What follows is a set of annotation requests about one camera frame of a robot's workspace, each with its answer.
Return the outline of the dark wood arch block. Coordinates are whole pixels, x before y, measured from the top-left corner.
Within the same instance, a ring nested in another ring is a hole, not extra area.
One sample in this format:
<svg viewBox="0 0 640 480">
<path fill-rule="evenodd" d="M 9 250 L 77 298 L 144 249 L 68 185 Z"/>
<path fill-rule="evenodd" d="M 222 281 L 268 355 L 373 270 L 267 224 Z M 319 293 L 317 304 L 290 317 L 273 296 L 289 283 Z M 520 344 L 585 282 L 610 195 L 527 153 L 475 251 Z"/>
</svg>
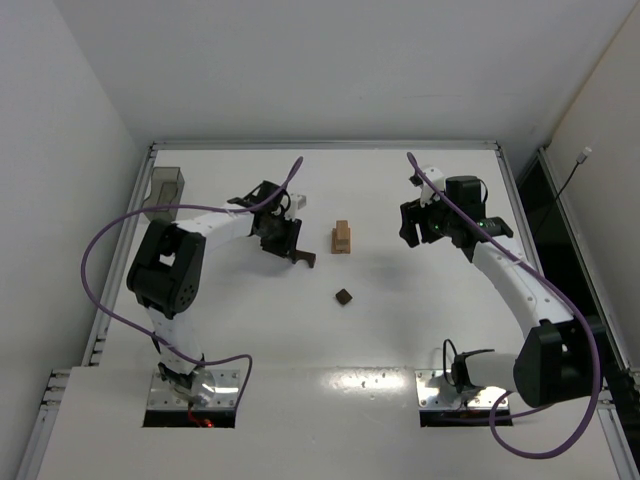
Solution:
<svg viewBox="0 0 640 480">
<path fill-rule="evenodd" d="M 304 262 L 310 269 L 315 267 L 316 263 L 316 254 L 312 252 L 295 250 L 292 254 L 291 261 L 293 264 L 297 264 L 298 262 Z"/>
</svg>

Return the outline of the grey plastic block box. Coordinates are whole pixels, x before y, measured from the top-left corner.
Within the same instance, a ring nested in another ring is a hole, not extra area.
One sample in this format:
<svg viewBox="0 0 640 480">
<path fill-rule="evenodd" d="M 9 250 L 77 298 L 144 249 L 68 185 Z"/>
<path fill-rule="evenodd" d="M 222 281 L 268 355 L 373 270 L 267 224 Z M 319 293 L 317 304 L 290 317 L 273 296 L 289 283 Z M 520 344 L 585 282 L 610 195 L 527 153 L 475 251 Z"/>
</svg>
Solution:
<svg viewBox="0 0 640 480">
<path fill-rule="evenodd" d="M 154 167 L 151 172 L 149 195 L 144 199 L 143 207 L 158 205 L 178 205 L 181 201 L 185 180 L 179 167 Z M 154 220 L 175 221 L 177 209 L 162 209 L 145 212 L 149 222 Z"/>
</svg>

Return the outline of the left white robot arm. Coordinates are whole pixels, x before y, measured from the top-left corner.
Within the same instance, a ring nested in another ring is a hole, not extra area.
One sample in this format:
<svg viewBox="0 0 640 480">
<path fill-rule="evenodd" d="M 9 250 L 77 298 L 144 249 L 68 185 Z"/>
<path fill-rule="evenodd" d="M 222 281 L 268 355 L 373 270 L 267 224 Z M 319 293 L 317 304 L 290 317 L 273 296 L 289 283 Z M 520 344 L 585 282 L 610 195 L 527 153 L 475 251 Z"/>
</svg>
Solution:
<svg viewBox="0 0 640 480">
<path fill-rule="evenodd" d="M 264 181 L 210 213 L 149 224 L 126 284 L 151 320 L 161 379 L 179 398 L 205 404 L 215 393 L 188 313 L 208 255 L 233 240 L 256 236 L 263 251 L 297 262 L 302 226 L 297 214 L 305 206 L 304 195 Z"/>
</svg>

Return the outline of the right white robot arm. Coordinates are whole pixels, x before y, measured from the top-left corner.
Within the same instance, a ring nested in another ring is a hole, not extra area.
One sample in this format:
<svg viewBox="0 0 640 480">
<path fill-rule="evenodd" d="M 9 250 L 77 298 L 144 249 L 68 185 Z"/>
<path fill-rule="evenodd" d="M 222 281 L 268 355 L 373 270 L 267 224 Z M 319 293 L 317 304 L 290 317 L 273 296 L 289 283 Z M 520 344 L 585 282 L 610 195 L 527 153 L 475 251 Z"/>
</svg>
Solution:
<svg viewBox="0 0 640 480">
<path fill-rule="evenodd" d="M 456 353 L 448 382 L 459 392 L 496 386 L 520 395 L 530 407 L 587 397 L 602 382 L 605 333 L 580 321 L 566 303 L 533 275 L 514 233 L 486 214 L 484 183 L 476 176 L 436 176 L 429 186 L 418 174 L 410 182 L 418 199 L 401 205 L 399 235 L 410 247 L 448 238 L 492 283 L 516 319 L 524 344 L 516 355 L 479 349 Z"/>
</svg>

